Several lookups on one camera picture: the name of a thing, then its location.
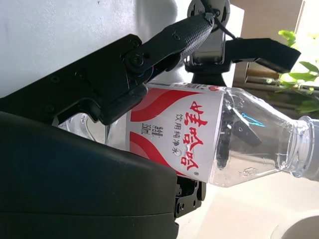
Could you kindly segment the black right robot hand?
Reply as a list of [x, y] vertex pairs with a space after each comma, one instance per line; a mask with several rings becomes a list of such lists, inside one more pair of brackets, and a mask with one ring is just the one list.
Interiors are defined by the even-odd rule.
[[206, 185], [58, 126], [78, 113], [110, 125], [146, 83], [211, 33], [203, 13], [148, 42], [127, 35], [0, 100], [3, 239], [174, 239], [175, 219], [201, 206]]

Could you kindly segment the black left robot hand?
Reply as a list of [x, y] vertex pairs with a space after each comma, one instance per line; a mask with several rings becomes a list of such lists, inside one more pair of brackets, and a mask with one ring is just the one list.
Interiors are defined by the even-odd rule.
[[222, 76], [230, 71], [230, 64], [197, 64], [185, 63], [185, 70], [192, 73], [191, 83], [203, 85], [215, 85], [222, 87], [232, 87], [233, 79]]

